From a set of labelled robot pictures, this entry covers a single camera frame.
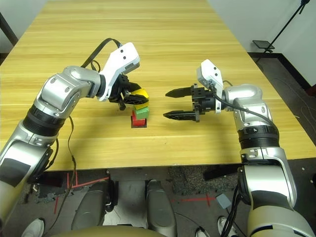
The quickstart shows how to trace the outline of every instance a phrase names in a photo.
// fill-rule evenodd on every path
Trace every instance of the red block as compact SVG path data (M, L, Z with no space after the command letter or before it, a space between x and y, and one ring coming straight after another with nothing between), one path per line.
M146 119L136 119L136 115L134 111L132 112L132 125L137 127L137 126L145 126L146 125Z

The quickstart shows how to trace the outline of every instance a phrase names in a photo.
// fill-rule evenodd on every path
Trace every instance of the yellow block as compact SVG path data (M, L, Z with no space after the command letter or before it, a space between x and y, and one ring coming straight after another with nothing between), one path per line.
M147 99L149 99L149 95L148 95L147 91L144 88L140 88L138 90L135 90L135 91L131 92L131 94L132 95L143 95Z
M138 90L135 90L133 92L131 92L132 95L143 95L145 96L147 99L149 99L149 95L147 93L147 91L144 88L140 88ZM140 110L144 107L148 107L149 106L149 101L146 102L145 104L141 104L141 105L134 105L135 109Z
M144 107L148 107L148 106L149 106L149 101L146 102L145 104L134 105L134 107L135 107L136 110L140 110L140 109L142 109L142 108L144 108Z

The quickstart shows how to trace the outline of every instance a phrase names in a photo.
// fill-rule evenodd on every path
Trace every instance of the black cable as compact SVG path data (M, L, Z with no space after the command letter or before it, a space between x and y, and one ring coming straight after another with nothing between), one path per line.
M270 119L268 119L267 117L265 117L264 115L261 115L261 114L259 114L259 113L253 112L253 111L251 111L251 110L244 109L244 108L242 108L242 107L235 106L235 105L233 105L233 104L231 104L231 103L228 103L228 102L226 102L225 100L219 98L219 97L216 95L216 92L214 92L213 95L214 95L214 98L215 98L215 99L217 99L217 100L220 101L222 104L224 104L224 105L226 105L226 106L228 106L228 107L232 107L233 109L240 110L240 111L244 111L244 112L246 112L246 113L249 113L249 114L252 114L252 115L255 115L255 116L258 116L258 117L264 119L266 122L268 122L268 123L276 130L277 136L279 137L279 132L278 132L277 126L276 126Z
M224 80L223 83L226 82L227 84L229 84L230 86L233 86L233 84L231 84L228 80Z
M243 234L243 236L247 237L247 235L241 230L241 228L237 225L236 221L234 221L235 226L237 227L237 229L240 231L240 233Z
M97 69L95 68L95 66L93 65L93 63L96 63L96 64L98 65L98 72L100 72L100 71L101 71L101 66L100 66L100 64L98 63L98 61L92 60L91 63L90 63L92 70L96 71Z
M233 222L235 221L236 215L237 215L237 208L238 208L238 204L241 201L241 195L238 194L235 200L235 204L234 206L232 206L232 210L229 213L227 220L225 222L225 226L227 226L226 228L223 229L221 237L227 237L229 232L231 231L231 228L233 226Z
M232 200L232 209L231 209L231 212L233 211L233 207L234 207L234 206L235 206L235 204L236 204L237 192L238 192L238 185L236 185L235 190L234 190L234 195L233 195L233 200ZM229 221L228 221L228 218L227 218L227 220L226 220L226 222L225 222L225 224L224 224L224 227L223 227L223 231L222 231L222 233L224 233L224 232L225 232L225 230L227 229L228 223L229 223Z
M103 40L99 46L97 46L95 48L95 50L91 53L91 55L86 59L86 61L81 65L82 68L85 68L86 66L89 65L89 63L91 63L93 61L93 59L99 54L99 52L103 49L103 47L110 41L114 41L114 43L117 45L117 47L121 47L122 44L117 41L116 39L113 39L113 38L107 38L105 40Z
M45 170L49 169L54 164L54 161L55 161L57 154L58 154L58 149L59 149L59 142L58 142L58 138L56 138L56 151L55 151L54 157L50 161L49 165L45 168Z
M200 226L196 221L192 220L190 217L187 217L187 216L185 216L185 215L183 215L183 214L180 214L180 213L178 213L178 212L175 212L174 214L176 214L176 215L178 215L178 216L182 216L182 217L186 218L187 220L193 222L194 224L196 224L196 225L198 226L197 230L200 229L203 233L205 233L205 234L207 235L207 237L210 237L210 235L209 235L209 233L206 231L206 229L203 228L202 226Z
M72 188L72 186L73 186L74 180L75 180L77 164L76 164L75 156L74 156L73 153L71 152L70 146L69 146L70 138L71 138L71 135L72 135L72 133L73 133L73 131L74 131L74 122L73 122L73 119L71 118L71 116L69 116L69 119L70 119L70 123L71 123L71 133L70 133L70 135L69 135L69 137L68 137L68 150L69 150L69 153L70 153L70 155L71 155L72 161L73 161L73 163L74 163L73 174L71 175L70 185L69 185L69 187L68 187L68 189L67 189L67 191L66 191L66 193L65 193L65 197L64 197L64 199L63 199L63 201L62 201L62 203L61 203L61 205L60 205L60 208L59 208L59 211L58 211L57 216L56 216L56 218L55 218L55 221L53 222L53 224L51 225L51 227L48 229L48 231L47 231L43 236L45 236L45 235L54 227L54 225L56 224L56 222L57 222L57 220L58 220L58 218L59 218L59 216L60 216L60 213L61 213L61 211L62 211L62 209L63 209L65 200L66 200L66 198L68 197L68 195L69 195L69 193L70 193L70 190L71 190L71 188Z

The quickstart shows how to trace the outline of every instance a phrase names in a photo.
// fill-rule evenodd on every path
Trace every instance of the black cable on floor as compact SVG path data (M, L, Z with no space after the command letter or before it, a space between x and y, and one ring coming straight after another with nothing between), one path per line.
M196 221L192 220L190 217L187 217L183 214L180 214L178 212L175 212L174 214L178 215L178 216L182 216L183 218L186 218L187 220L191 221L192 223L196 224L198 226L197 230L200 229L207 237L210 237L209 233L206 231L206 229L204 229L202 226L200 226Z
M247 237L247 235L241 230L241 228L236 224L236 222L234 221L235 226L237 227L237 229L240 231L240 233L243 234L243 236Z

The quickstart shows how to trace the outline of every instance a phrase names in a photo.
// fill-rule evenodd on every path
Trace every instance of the green block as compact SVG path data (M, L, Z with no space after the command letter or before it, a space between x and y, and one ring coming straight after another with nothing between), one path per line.
M140 110L134 110L135 115L136 115L136 119L147 119L149 116L149 108L148 107L144 107Z

